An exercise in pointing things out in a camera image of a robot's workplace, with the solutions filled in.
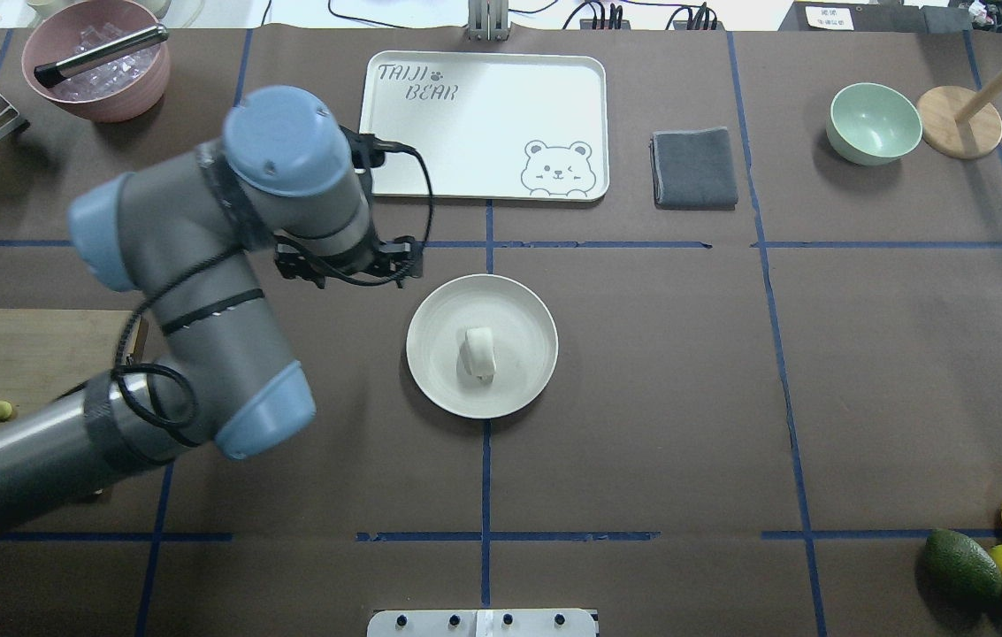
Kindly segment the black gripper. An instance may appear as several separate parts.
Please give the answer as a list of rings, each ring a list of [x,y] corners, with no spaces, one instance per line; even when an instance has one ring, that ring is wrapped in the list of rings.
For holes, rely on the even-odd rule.
[[[323,289],[327,279],[348,285],[372,288],[384,285],[403,286],[404,279],[423,274],[424,242],[401,235],[394,242],[383,242],[375,234],[367,235],[351,249],[334,255],[320,255],[290,235],[275,235],[274,265],[288,280],[300,279]]]

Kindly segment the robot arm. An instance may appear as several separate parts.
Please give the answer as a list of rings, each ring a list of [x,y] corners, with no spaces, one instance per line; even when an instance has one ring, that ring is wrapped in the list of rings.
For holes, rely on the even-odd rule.
[[[323,287],[419,277],[425,239],[381,241],[372,169],[403,142],[343,128],[318,97],[266,86],[217,140],[76,198],[73,246],[106,287],[140,291],[169,352],[100,372],[0,430],[0,535],[207,443],[242,460],[313,422],[310,384],[249,264]]]

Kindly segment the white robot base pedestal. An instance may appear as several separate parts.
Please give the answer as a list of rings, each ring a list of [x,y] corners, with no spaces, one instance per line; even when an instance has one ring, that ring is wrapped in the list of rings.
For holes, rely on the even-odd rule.
[[[599,636],[598,613],[581,608],[384,610],[367,636]]]

